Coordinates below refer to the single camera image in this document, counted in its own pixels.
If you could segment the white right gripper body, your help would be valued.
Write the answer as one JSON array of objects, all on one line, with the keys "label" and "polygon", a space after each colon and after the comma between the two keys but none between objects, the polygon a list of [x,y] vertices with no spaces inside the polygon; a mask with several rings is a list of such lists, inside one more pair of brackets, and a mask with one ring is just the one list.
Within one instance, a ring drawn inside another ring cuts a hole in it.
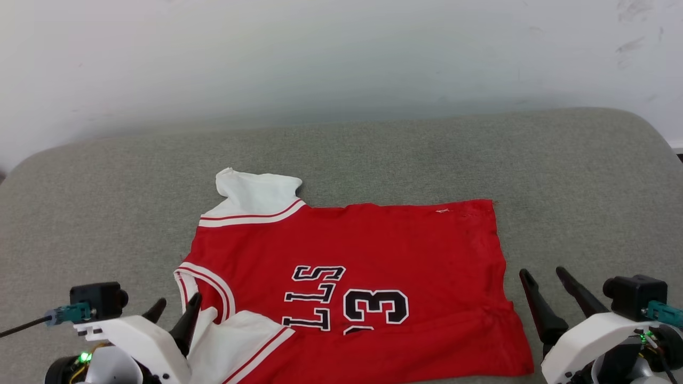
[{"label": "white right gripper body", "polygon": [[587,364],[624,342],[635,330],[658,326],[659,322],[636,322],[614,312],[592,315],[566,331],[541,362],[548,383],[566,383],[566,373],[582,370]]}]

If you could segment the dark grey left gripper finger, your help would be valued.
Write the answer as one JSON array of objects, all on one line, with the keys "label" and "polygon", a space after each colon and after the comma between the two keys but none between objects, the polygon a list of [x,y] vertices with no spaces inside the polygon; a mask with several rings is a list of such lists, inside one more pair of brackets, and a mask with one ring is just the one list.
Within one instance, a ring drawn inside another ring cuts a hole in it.
[{"label": "dark grey left gripper finger", "polygon": [[151,323],[157,324],[167,304],[166,298],[160,298],[142,316]]},{"label": "dark grey left gripper finger", "polygon": [[183,315],[169,334],[173,337],[176,346],[183,357],[187,357],[197,325],[198,314],[202,309],[202,295],[199,292],[193,294],[186,304]]}]

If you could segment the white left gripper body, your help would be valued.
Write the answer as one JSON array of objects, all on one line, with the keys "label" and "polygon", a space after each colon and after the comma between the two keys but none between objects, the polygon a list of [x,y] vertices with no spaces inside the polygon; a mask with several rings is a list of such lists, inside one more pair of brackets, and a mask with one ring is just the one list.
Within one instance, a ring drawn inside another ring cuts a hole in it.
[{"label": "white left gripper body", "polygon": [[190,364],[168,331],[141,315],[81,323],[76,333],[107,342],[92,353],[85,383],[189,383]]}]

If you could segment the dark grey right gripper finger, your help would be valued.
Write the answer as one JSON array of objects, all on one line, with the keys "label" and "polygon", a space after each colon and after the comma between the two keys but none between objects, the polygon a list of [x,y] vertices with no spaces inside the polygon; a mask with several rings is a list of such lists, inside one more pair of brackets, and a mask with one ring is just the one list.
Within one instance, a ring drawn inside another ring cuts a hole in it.
[{"label": "dark grey right gripper finger", "polygon": [[576,303],[582,310],[585,318],[590,318],[595,314],[610,312],[595,295],[593,295],[587,287],[583,286],[576,278],[574,278],[566,268],[558,266],[555,269],[557,277],[560,279],[564,289],[574,298]]},{"label": "dark grey right gripper finger", "polygon": [[537,335],[543,344],[542,354],[545,357],[561,336],[569,330],[569,325],[554,313],[540,293],[539,284],[526,268],[519,271],[519,277],[534,319]]}]

